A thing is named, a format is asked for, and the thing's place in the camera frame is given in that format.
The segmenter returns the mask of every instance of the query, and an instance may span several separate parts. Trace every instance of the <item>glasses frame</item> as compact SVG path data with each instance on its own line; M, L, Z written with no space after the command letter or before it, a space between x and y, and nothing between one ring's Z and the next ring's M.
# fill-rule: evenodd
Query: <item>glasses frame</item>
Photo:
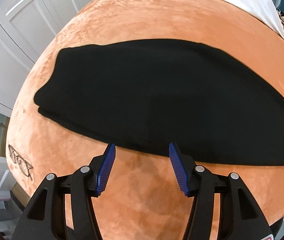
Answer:
M13 161L14 164L18 163L18 166L20 168L20 171L26 176L30 177L30 179L33 181L30 170L33 169L33 166L27 162L17 151L12 145L8 145L9 148L9 153L11 160ZM24 162L26 169L27 169L27 174L24 173L23 168L22 168L22 162Z

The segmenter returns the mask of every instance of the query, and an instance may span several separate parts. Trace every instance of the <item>orange bean bag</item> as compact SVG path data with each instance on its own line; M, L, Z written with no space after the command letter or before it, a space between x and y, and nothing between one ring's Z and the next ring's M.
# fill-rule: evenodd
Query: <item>orange bean bag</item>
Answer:
M284 97L284 40L234 5L222 0L94 0L48 45L15 102L7 144L34 167L33 180L21 173L8 149L7 162L30 196L48 173L72 174L106 148L106 143L69 131L37 111L34 94L49 80L60 49L155 38L221 49ZM216 174L237 172L270 225L284 216L284 166L197 164ZM192 198L180 191L169 158L117 147L106 191L93 199L93 205L105 240L177 240L183 237ZM217 237L218 220L219 208L215 208L211 240ZM72 227L69 197L66 221Z

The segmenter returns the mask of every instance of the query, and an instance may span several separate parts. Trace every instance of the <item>metal rivet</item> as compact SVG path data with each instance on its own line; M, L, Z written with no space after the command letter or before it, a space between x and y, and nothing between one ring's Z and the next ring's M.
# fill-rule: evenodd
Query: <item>metal rivet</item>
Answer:
M90 170L90 167L89 167L89 166L83 166L83 167L80 169L80 171L81 171L82 173L87 173L89 170Z
M237 174L237 173L232 172L232 173L231 173L231 178L232 178L232 179L238 179L238 178L239 178L239 176L238 176L238 174Z
M199 166L195 167L195 170L198 171L198 172L203 172L205 170L205 168L203 166L199 165Z
M46 176L46 179L47 180L53 180L54 179L54 174L53 173L50 173L50 174L48 174L47 176Z

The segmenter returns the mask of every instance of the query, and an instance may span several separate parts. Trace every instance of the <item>black cloth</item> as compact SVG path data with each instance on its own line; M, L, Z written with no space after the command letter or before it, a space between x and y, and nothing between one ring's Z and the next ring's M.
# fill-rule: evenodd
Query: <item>black cloth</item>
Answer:
M128 149L168 156L174 141L196 161L284 165L284 98L205 44L154 39L62 49L34 102L63 127Z

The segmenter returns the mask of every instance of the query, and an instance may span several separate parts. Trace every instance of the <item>wooden floor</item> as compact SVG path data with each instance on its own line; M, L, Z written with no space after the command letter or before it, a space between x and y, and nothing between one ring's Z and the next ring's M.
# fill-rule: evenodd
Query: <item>wooden floor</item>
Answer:
M14 187L11 189L11 192L15 195L18 201L24 207L26 207L26 205L29 203L30 197L18 183L14 185Z

